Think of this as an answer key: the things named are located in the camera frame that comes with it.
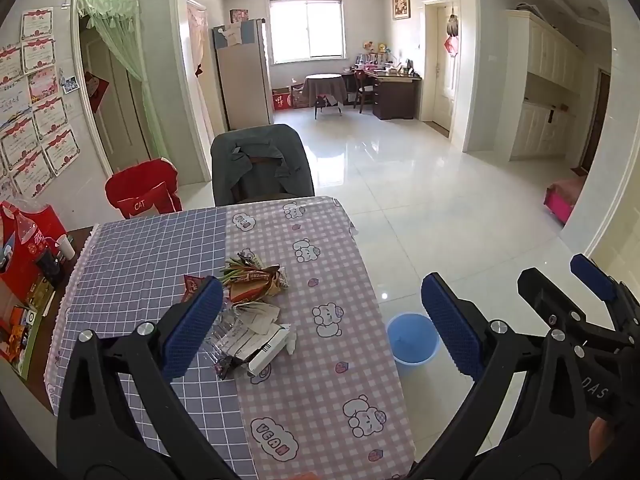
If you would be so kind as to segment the person's right hand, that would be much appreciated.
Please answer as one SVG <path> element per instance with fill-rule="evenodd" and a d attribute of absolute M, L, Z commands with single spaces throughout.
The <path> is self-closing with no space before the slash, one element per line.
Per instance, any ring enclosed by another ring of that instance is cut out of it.
<path fill-rule="evenodd" d="M 613 433 L 608 422 L 601 417 L 596 417 L 589 428 L 589 453 L 592 462 L 606 450 L 614 440 Z"/>

